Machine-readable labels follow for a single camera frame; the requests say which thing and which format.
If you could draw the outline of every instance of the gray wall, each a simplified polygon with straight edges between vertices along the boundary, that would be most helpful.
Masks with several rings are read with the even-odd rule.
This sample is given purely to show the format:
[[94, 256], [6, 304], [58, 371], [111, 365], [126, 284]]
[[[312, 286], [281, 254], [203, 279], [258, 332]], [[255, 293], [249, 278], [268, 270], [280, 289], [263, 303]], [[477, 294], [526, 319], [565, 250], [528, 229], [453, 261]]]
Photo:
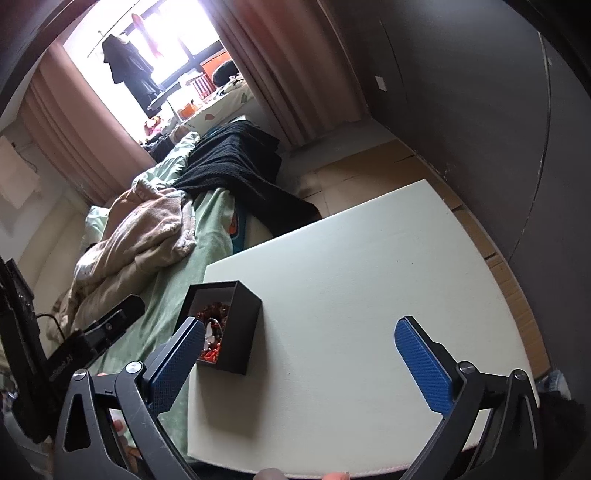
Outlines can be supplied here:
[[588, 95], [501, 0], [333, 0], [331, 8], [372, 115], [482, 222], [531, 303], [551, 361], [591, 405]]

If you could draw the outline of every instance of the black box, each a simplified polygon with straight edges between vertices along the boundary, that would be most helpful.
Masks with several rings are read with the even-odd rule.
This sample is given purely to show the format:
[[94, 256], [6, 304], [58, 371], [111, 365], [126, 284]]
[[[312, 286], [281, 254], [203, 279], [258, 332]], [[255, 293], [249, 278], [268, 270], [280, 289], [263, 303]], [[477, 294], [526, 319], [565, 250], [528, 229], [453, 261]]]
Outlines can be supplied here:
[[191, 285], [178, 316], [175, 331], [187, 317], [194, 317], [214, 302], [230, 306], [219, 355], [215, 363], [198, 358], [197, 364], [245, 375], [262, 302], [240, 281]]

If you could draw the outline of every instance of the pink curtain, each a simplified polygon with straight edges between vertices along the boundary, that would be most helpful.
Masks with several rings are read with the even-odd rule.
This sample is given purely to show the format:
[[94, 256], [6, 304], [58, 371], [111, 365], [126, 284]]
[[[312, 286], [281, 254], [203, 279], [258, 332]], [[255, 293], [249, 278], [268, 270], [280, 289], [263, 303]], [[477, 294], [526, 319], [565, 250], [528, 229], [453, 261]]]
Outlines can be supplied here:
[[96, 205], [154, 166], [57, 41], [34, 73], [19, 113], [47, 159]]
[[366, 114], [319, 0], [199, 0], [276, 133], [303, 145]]

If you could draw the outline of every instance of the blue textured pad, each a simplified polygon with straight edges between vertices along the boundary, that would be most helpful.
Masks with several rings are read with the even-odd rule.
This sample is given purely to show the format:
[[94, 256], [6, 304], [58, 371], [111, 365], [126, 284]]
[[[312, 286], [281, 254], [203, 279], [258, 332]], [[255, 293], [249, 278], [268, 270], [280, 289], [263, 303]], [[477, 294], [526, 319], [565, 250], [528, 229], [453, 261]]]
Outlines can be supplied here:
[[452, 379], [407, 319], [396, 324], [394, 343], [429, 408], [446, 416], [453, 407]]
[[189, 376], [197, 357], [203, 350], [205, 328], [195, 322], [183, 341], [167, 358], [150, 384], [151, 402], [148, 408], [154, 415], [169, 411]]

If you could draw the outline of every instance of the metal screw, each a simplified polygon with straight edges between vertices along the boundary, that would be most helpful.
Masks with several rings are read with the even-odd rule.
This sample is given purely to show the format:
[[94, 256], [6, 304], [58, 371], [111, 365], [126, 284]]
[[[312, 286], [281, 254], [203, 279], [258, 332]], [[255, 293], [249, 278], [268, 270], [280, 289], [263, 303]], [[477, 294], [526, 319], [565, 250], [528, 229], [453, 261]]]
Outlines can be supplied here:
[[517, 380], [527, 380], [527, 374], [523, 370], [515, 370], [513, 372], [513, 375], [515, 375], [515, 378]]
[[458, 365], [460, 366], [460, 371], [464, 374], [471, 374], [476, 370], [476, 367], [470, 362], [460, 362]]
[[129, 374], [136, 374], [140, 370], [142, 370], [142, 362], [131, 362], [125, 367], [125, 371]]
[[83, 368], [80, 368], [79, 370], [76, 370], [74, 372], [74, 375], [72, 375], [72, 378], [74, 380], [82, 380], [85, 376], [86, 376], [86, 370], [84, 370]]

